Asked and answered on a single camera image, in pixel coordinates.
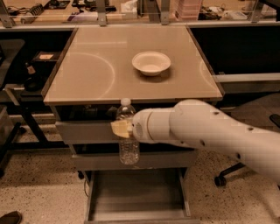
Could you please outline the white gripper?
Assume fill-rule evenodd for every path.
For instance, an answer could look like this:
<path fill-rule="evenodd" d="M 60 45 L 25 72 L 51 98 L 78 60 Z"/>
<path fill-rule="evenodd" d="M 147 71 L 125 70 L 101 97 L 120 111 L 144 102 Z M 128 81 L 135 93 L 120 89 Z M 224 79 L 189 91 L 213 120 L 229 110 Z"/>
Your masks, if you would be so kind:
<path fill-rule="evenodd" d="M 113 133 L 122 138 L 134 138 L 145 144 L 173 144 L 169 118 L 172 108 L 148 108 L 137 112 L 132 119 L 112 122 Z"/>

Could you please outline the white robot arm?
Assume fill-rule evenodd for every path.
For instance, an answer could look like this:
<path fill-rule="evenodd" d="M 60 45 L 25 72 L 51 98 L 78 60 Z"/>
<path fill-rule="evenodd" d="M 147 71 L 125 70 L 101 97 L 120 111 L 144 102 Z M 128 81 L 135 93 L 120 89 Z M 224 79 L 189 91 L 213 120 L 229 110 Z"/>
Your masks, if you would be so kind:
<path fill-rule="evenodd" d="M 147 108 L 111 123 L 119 137 L 144 144 L 171 144 L 215 151 L 237 159 L 280 184 L 280 134 L 226 115 L 200 100 L 184 100 L 172 108 Z"/>

